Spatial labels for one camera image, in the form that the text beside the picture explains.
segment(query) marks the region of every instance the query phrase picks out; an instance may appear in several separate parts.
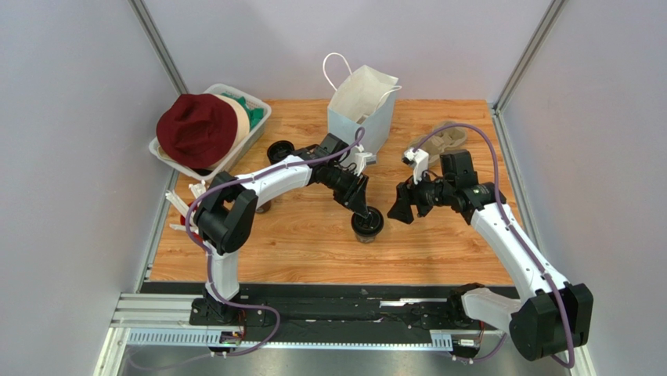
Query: white storage bin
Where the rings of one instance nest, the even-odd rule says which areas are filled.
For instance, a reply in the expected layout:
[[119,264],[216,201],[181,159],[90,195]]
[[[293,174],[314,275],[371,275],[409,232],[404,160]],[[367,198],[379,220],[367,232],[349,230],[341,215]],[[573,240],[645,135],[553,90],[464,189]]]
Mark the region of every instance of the white storage bin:
[[172,166],[179,172],[186,174],[190,177],[193,177],[197,180],[211,180],[213,179],[220,171],[229,171],[234,165],[237,163],[237,161],[247,153],[247,151],[251,148],[251,146],[254,145],[254,143],[257,142],[259,137],[264,134],[265,130],[265,124],[266,124],[266,119],[271,116],[271,107],[262,102],[261,100],[246,94],[245,92],[242,92],[238,89],[235,89],[231,86],[223,85],[223,84],[215,84],[212,85],[210,88],[206,89],[204,94],[229,94],[231,96],[235,97],[245,97],[246,98],[246,104],[248,107],[251,109],[253,108],[263,108],[264,109],[264,117],[259,121],[259,123],[251,130],[251,132],[248,134],[248,136],[243,139],[238,145],[236,145],[233,149],[229,151],[229,153],[225,156],[225,158],[222,160],[222,162],[218,165],[218,167],[215,168],[215,170],[211,171],[210,174],[208,175],[199,175],[195,171],[193,171],[190,168],[187,168],[185,166],[182,166],[175,161],[170,161],[168,159],[163,159],[159,153],[157,152],[157,148],[160,146],[160,144],[157,142],[157,137],[153,139],[153,141],[150,142],[149,145],[149,150],[152,155],[157,157],[160,161],[163,161],[167,165]]

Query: shopping bag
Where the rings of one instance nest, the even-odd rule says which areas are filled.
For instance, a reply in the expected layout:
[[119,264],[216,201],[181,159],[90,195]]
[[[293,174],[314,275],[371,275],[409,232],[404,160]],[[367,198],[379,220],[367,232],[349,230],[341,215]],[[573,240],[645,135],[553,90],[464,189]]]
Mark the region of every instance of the shopping bag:
[[[326,74],[326,61],[332,55],[340,56],[350,72],[338,87]],[[329,133],[346,143],[352,143],[357,129],[363,126],[366,131],[361,142],[364,151],[377,154],[389,138],[396,92],[402,88],[396,85],[398,78],[366,65],[352,72],[345,57],[336,52],[324,58],[322,71],[335,91],[327,107]],[[351,155],[345,160],[353,161],[354,156]]]

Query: beige hat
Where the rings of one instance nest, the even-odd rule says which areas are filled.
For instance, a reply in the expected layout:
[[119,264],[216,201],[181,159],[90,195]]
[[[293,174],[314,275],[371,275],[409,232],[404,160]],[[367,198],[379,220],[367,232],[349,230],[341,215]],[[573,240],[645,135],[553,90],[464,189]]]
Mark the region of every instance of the beige hat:
[[[442,121],[433,127],[433,131],[444,125],[454,124],[454,121]],[[415,147],[424,139],[426,135],[415,138],[408,147]],[[445,150],[456,149],[463,145],[468,138],[465,128],[449,128],[442,132],[438,132],[428,139],[422,146],[421,150],[428,153],[428,167],[434,167],[440,160],[440,154]]]
[[[218,97],[223,102],[229,104],[234,109],[234,113],[236,114],[237,129],[236,129],[236,138],[234,139],[234,144],[232,145],[231,148],[231,150],[233,150],[234,147],[238,145],[241,141],[243,141],[243,139],[245,139],[250,133],[250,119],[248,118],[248,114],[243,108],[243,106],[241,106],[240,103],[236,102],[234,99],[215,94],[214,96]],[[171,159],[171,157],[167,155],[167,153],[164,152],[162,146],[157,147],[157,153],[160,155],[160,158],[162,159],[165,159],[167,161],[174,161],[173,159]],[[212,166],[210,166],[207,169],[209,170],[215,169],[224,159],[225,158],[223,157],[220,161],[215,162]]]

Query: white wall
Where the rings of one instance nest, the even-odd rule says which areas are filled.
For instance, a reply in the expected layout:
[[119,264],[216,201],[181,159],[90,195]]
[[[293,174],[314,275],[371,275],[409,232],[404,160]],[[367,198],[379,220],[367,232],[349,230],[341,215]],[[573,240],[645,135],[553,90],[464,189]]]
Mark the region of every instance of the white wall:
[[[550,0],[146,0],[188,89],[221,82],[259,98],[331,97],[341,52],[400,79],[399,98],[494,101]],[[330,61],[332,80],[344,64]]]
[[595,298],[597,374],[664,374],[667,2],[569,2],[504,118],[553,264]]
[[126,1],[3,1],[0,24],[0,374],[91,374],[145,257],[175,90]]

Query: beige shoe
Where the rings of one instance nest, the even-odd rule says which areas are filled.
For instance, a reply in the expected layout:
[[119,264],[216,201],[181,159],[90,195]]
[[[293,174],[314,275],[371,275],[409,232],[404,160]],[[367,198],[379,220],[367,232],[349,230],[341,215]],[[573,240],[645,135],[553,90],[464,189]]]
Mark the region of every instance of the beige shoe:
[[[454,121],[442,121],[433,127],[432,130],[438,129],[443,125],[454,123]],[[426,137],[426,135],[415,138],[408,147],[415,147],[422,139],[424,139],[424,137]],[[440,154],[444,153],[445,150],[456,149],[458,146],[463,145],[467,139],[468,134],[465,128],[449,128],[433,135],[433,137],[428,139],[428,141],[421,146],[421,150],[428,153],[428,167],[437,165],[440,159]]]

